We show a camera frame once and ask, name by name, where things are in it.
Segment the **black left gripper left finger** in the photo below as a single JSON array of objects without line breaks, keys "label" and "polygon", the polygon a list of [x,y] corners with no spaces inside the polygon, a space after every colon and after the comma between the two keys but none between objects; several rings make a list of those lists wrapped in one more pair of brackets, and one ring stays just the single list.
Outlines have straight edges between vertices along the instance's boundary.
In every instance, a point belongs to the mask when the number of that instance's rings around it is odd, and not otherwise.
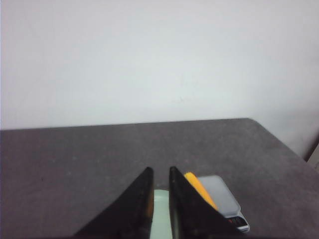
[{"label": "black left gripper left finger", "polygon": [[154,214],[154,171],[147,167],[106,209],[88,222],[79,239],[149,239]]}]

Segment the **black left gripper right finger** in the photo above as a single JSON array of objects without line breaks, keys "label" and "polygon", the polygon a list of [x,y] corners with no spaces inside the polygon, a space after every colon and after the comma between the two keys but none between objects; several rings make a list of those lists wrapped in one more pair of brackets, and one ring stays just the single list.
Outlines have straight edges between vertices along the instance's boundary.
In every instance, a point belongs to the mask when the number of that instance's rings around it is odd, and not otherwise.
[{"label": "black left gripper right finger", "polygon": [[239,230],[213,209],[175,166],[169,169],[169,213],[174,239],[239,238]]}]

